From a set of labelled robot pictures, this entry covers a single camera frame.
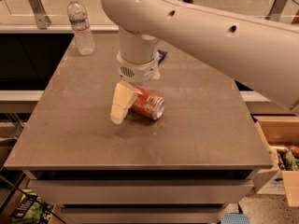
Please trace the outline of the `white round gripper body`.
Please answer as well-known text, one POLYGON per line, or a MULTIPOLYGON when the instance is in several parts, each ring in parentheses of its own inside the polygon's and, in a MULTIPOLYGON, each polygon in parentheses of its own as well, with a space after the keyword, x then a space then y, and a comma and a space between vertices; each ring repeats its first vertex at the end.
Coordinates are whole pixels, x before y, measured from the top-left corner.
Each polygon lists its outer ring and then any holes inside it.
POLYGON ((117 56, 117 71, 122 80, 129 83, 143 84, 153 80, 153 72, 158 68, 159 53, 155 54, 152 61, 136 64, 125 61, 120 54, 117 56))

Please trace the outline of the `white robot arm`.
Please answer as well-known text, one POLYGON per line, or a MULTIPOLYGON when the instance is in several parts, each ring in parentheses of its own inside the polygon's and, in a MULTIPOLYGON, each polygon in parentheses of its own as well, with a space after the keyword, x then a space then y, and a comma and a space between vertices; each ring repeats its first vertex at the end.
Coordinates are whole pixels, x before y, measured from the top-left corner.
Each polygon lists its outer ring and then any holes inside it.
POLYGON ((288 24, 200 7, 179 0, 101 0, 119 26, 118 72, 131 83, 151 80, 163 40, 270 101, 299 113, 299 31, 288 24))

